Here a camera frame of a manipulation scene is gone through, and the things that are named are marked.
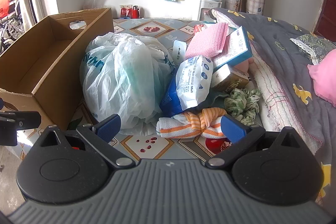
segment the cardboard box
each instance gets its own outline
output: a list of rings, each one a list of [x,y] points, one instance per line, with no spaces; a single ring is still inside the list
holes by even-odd
[[[247,31],[241,26],[226,37],[223,52],[212,59],[213,71],[225,64],[236,66],[250,57],[252,50]]]
[[[249,82],[246,73],[225,64],[213,73],[210,88],[230,93],[234,88],[243,89]]]
[[[86,27],[69,24],[85,21]],[[0,97],[5,110],[40,112],[40,128],[66,130],[83,96],[79,67],[89,42],[113,32],[110,8],[47,16],[0,55]]]

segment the knotted towel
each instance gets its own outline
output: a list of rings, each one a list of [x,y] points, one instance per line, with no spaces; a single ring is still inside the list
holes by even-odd
[[[201,135],[205,138],[225,138],[221,130],[221,117],[226,114],[218,107],[204,108],[194,114],[185,111],[172,118],[159,118],[156,125],[157,134],[163,138],[192,138]]]

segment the pink towel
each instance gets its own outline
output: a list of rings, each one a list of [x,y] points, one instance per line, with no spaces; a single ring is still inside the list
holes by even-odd
[[[336,49],[329,52],[318,65],[308,65],[308,70],[316,96],[336,107]]]
[[[191,40],[184,58],[188,59],[197,55],[211,58],[218,55],[223,51],[227,32],[227,23],[216,23],[202,32],[197,32]]]

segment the blue and white box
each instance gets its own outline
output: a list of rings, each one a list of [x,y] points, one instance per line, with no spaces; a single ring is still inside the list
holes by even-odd
[[[213,71],[225,64],[236,66],[250,57],[252,57],[252,50],[247,31],[241,26],[227,36],[223,52],[213,57]]]

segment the concrete floor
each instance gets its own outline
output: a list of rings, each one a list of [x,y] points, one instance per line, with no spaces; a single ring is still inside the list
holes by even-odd
[[[16,184],[16,170],[21,160],[9,152],[4,146],[0,146],[0,211],[4,215],[12,213],[25,200]]]

